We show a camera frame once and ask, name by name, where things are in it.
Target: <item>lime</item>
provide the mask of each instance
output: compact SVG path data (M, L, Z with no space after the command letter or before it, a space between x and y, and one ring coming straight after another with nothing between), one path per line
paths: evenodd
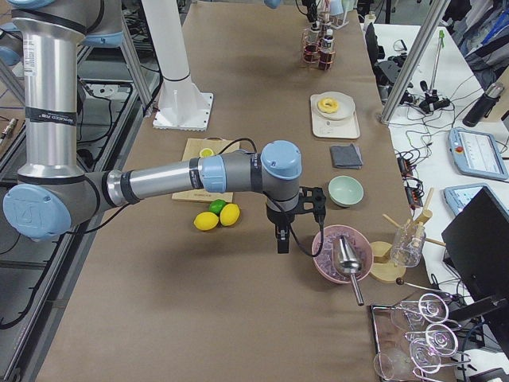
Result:
M209 206L208 211L215 213L216 215L219 215L221 213L221 210L226 205L226 201L223 199L215 199Z

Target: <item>gray cloth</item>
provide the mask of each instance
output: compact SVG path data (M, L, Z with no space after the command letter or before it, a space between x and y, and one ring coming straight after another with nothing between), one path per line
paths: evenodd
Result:
M338 169L360 169L363 159L360 148L353 143L331 146L332 165Z

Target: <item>label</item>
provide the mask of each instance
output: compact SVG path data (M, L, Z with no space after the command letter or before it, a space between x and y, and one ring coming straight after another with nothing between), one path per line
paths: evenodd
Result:
M77 118L76 113L37 109L35 107L25 107L25 117L31 121L62 123L69 126L76 126Z
M23 57L25 76L35 76L36 72L36 46L32 40L23 41Z

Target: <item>blue joint cap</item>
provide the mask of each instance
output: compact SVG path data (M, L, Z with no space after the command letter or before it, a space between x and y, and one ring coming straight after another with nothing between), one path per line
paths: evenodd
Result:
M281 0L263 0L263 3L272 10L275 10L276 8L279 7Z
M16 8L21 8L24 10L37 10L43 6L48 6L49 4L55 2L55 0L7 0L7 2Z
M274 141L262 150L263 168L277 179L292 181L301 176L301 152L288 141Z
M94 48L118 48L124 39L122 32L110 34L89 34L81 45L92 46Z
M19 30L13 22L6 22L5 24L0 25L0 28L7 32L21 32L21 30Z
M0 46L0 59L2 59L3 63L7 66L14 66L21 61L19 54L5 46Z
M219 155L206 157L201 163L201 181L210 193L226 192L226 169Z
M71 227L71 215L62 201L39 185L16 185L3 198L7 221L22 235L49 240Z

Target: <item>metal frame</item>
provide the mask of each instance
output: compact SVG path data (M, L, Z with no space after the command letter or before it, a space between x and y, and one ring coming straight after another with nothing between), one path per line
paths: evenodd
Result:
M412 49L405 60L405 64L399 73L398 79L396 80L394 87L387 98L382 114L380 115L380 122L383 124L389 124L392 115L396 111L396 107L399 105L399 101L401 100L403 93L406 88L408 88L408 83L414 75L415 69L421 60L422 55L426 51L429 40L435 33L438 23L449 5L449 2L450 0L435 0L432 3L428 15L419 29L419 33L415 38Z

